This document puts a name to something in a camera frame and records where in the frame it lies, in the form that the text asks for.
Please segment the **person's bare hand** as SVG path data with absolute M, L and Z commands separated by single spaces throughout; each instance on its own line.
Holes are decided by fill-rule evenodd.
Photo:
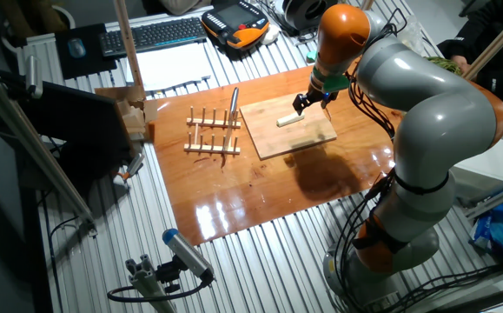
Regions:
M 459 67 L 461 73 L 466 73 L 471 67 L 464 56 L 454 55 L 450 57 L 450 60 Z

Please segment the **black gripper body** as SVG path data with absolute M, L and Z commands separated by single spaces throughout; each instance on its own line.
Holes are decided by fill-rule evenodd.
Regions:
M 313 85 L 309 85 L 305 98 L 308 103 L 319 103 L 321 101 L 330 103 L 338 97 L 338 94 L 338 91 L 331 93 L 321 92 L 320 90 L 317 90 Z

